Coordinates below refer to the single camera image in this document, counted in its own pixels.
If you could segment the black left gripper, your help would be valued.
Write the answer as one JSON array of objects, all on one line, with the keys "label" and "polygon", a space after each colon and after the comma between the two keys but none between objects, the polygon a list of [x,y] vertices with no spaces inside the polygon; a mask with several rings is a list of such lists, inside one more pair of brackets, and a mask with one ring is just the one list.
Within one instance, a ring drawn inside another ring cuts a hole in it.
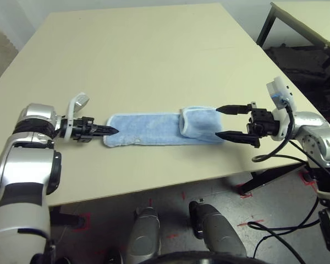
[{"label": "black left gripper", "polygon": [[93,136],[111,136],[117,133],[119,131],[112,126],[95,125],[94,118],[82,117],[73,120],[71,138],[77,142],[88,143]]}]

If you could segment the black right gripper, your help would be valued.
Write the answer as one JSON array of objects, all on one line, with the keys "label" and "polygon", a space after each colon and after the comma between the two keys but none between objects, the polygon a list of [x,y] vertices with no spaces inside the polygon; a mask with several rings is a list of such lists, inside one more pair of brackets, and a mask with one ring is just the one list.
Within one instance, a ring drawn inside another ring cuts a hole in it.
[{"label": "black right gripper", "polygon": [[240,131],[215,133],[217,137],[223,140],[239,144],[249,144],[254,148],[259,148],[259,138],[276,136],[279,132],[280,122],[274,119],[272,112],[264,108],[257,108],[255,102],[247,105],[225,105],[216,108],[216,111],[228,115],[248,114],[250,112],[250,118],[247,124],[248,134]]}]

